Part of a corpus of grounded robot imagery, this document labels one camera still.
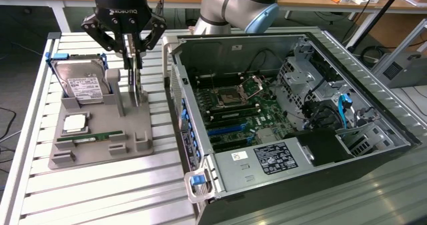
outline white table leg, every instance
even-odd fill
[[[291,16],[291,14],[293,14],[293,11],[286,11],[286,14],[285,14],[285,19],[290,19],[290,16]]]
[[[361,26],[360,26],[360,28],[358,28],[354,36],[353,36],[352,39],[350,39],[350,42],[349,42],[348,45],[346,45],[346,48],[352,47],[352,46],[356,44],[358,38],[361,37],[362,33],[364,33],[365,30],[368,29],[368,27],[369,27],[370,23],[373,22],[373,20],[374,20],[374,18],[376,18],[376,16],[377,16],[378,13],[380,13],[380,11],[376,11],[376,12],[373,12],[373,13],[370,13],[370,14],[368,15],[368,17],[366,17],[364,23],[361,24]]]
[[[357,16],[357,13],[356,13],[356,12],[350,13],[350,15],[349,15],[349,20],[353,21],[353,20],[356,19],[356,16]]]
[[[54,14],[57,17],[57,22],[63,33],[71,33],[73,30],[69,25],[66,13],[65,13],[65,2],[63,1],[50,1],[49,6],[54,10]]]

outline warning label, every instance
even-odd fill
[[[255,148],[254,151],[267,175],[299,167],[285,142]]]
[[[103,91],[97,77],[70,78],[69,84],[79,101],[103,98]]]

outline green circuit board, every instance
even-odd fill
[[[261,81],[250,78],[243,83],[241,93],[238,86],[195,89],[206,130],[217,152],[282,140],[287,133],[295,131],[265,81],[261,90]],[[239,131],[210,134],[239,127]]]

